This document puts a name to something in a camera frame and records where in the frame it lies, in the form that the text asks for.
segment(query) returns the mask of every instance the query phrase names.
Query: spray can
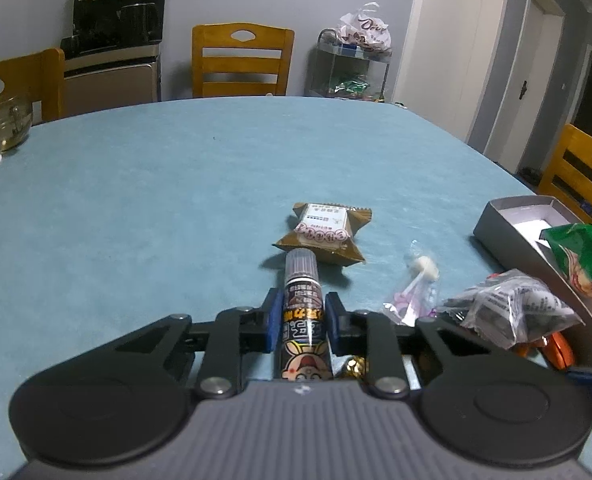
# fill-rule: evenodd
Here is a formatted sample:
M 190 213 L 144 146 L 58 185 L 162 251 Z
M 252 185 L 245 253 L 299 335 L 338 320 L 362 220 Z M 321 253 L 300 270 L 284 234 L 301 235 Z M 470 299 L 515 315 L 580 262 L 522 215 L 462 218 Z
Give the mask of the spray can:
M 285 259 L 281 377 L 290 381 L 331 379 L 323 293 L 316 256 L 294 249 Z

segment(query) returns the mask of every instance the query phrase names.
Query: green snack bag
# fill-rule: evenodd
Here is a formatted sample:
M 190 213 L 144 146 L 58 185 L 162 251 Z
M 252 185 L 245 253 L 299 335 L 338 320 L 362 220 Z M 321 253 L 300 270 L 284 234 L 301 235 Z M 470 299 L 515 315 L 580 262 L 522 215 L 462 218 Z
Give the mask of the green snack bag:
M 546 240 L 569 283 L 592 298 L 592 225 L 569 224 L 543 229 Z

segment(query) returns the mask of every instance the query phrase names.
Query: metal cart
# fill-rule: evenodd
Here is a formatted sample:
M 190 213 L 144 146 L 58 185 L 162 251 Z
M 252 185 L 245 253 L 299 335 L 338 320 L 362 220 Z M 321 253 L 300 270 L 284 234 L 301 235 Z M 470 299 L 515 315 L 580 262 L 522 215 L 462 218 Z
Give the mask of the metal cart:
M 391 52 L 344 44 L 326 28 L 318 35 L 308 95 L 384 101 L 390 62 Z

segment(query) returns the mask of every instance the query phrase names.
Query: printed label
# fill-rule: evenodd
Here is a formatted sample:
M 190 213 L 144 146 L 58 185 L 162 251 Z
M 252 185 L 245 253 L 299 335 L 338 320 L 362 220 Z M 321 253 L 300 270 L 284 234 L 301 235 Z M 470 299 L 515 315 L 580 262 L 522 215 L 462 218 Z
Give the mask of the printed label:
M 493 292 L 481 292 L 476 296 L 474 302 L 492 310 L 507 320 L 511 320 L 516 313 L 510 311 L 509 305 L 518 296 L 522 297 L 522 312 L 524 314 L 572 316 L 574 313 L 572 308 L 562 303 L 547 287 L 536 283 L 524 286 L 521 285 L 520 280 L 507 280 Z
M 302 278 L 285 290 L 281 377 L 290 381 L 331 379 L 320 285 Z
M 324 204 L 309 204 L 294 229 L 303 245 L 340 249 L 351 237 L 347 230 L 347 209 Z

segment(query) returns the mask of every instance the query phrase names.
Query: white label on package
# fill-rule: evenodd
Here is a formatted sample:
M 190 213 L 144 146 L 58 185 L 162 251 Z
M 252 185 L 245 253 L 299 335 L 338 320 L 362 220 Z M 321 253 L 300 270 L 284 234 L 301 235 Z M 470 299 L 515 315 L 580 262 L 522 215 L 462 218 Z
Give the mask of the white label on package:
M 351 237 L 347 231 L 347 209 L 324 204 L 309 204 L 294 231 L 303 245 L 340 249 Z
M 539 316 L 573 316 L 573 309 L 554 296 L 550 290 L 538 282 L 524 284 L 524 280 L 507 280 L 491 290 L 476 295 L 480 304 L 505 319 L 510 319 L 509 305 L 520 298 L 522 311 L 525 314 Z

